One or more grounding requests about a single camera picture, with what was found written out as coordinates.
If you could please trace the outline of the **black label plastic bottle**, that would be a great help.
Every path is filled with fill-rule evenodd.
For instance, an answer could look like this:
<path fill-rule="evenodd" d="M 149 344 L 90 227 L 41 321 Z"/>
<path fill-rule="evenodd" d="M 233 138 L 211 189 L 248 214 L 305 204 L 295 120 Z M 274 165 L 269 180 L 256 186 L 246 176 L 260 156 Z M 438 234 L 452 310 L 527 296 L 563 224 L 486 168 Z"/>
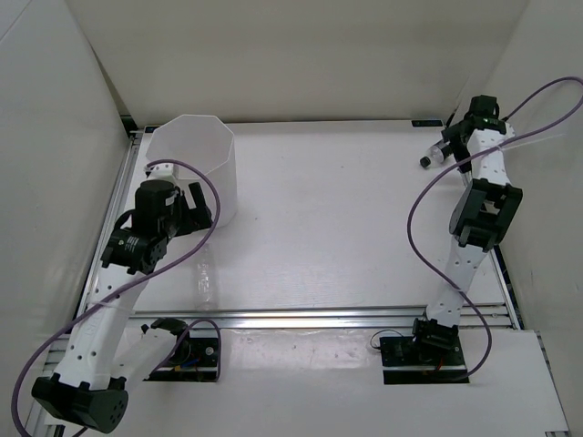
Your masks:
<path fill-rule="evenodd" d="M 419 159 L 419 164 L 424 169 L 441 166 L 452 154 L 451 145 L 441 140 L 426 150 Z"/>

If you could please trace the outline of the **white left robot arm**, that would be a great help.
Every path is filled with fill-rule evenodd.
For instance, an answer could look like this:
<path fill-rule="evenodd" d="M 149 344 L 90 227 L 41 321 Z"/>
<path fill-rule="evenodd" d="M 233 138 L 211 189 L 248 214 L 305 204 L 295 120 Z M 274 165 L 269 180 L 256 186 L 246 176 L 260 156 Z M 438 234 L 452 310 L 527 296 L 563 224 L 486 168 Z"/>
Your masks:
<path fill-rule="evenodd" d="M 171 178 L 138 186 L 134 207 L 118 218 L 101 255 L 95 298 L 67 329 L 64 358 L 51 376 L 33 384 L 33 398 L 51 416 L 111 433 L 138 384 L 171 380 L 174 372 L 198 365 L 201 349 L 183 320 L 159 318 L 143 326 L 141 339 L 128 351 L 118 353 L 118 345 L 169 243 L 215 227 L 199 182 L 187 190 Z"/>

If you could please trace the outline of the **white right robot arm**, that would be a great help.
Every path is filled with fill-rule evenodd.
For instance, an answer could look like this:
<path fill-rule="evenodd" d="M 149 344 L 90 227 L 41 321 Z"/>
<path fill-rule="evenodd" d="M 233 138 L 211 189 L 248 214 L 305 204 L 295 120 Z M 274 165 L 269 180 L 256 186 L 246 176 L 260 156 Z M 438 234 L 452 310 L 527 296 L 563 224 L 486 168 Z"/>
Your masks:
<path fill-rule="evenodd" d="M 498 148 L 513 136 L 514 129 L 499 117 L 496 98 L 481 95 L 471 99 L 464 118 L 444 129 L 442 139 L 420 159 L 421 166 L 428 168 L 453 157 L 465 179 L 465 191 L 449 222 L 447 280 L 424 317 L 414 322 L 409 352 L 419 363 L 439 360 L 455 348 L 464 295 L 486 254 L 500 243 L 516 215 L 523 192 L 511 185 Z"/>

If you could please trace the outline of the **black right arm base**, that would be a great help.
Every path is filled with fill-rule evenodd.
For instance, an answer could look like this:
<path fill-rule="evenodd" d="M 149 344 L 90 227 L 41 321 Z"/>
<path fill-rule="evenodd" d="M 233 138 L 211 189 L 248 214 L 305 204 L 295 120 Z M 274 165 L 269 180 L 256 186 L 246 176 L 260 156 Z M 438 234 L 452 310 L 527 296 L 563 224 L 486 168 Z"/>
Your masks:
<path fill-rule="evenodd" d="M 446 351 L 417 345 L 413 336 L 388 329 L 377 331 L 369 346 L 381 355 L 384 385 L 469 383 L 459 340 Z"/>

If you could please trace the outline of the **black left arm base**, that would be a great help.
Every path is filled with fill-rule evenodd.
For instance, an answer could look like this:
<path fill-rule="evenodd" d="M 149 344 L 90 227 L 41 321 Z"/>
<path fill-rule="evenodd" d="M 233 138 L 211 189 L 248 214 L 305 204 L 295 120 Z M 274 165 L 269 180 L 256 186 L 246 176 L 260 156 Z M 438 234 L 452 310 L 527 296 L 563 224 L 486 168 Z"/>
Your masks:
<path fill-rule="evenodd" d="M 200 324 L 210 325 L 214 337 L 194 337 L 191 333 Z M 160 318 L 150 327 L 168 331 L 176 337 L 171 354 L 149 375 L 150 381 L 218 382 L 221 374 L 222 338 L 218 324 L 209 318 L 187 324 L 183 320 Z"/>

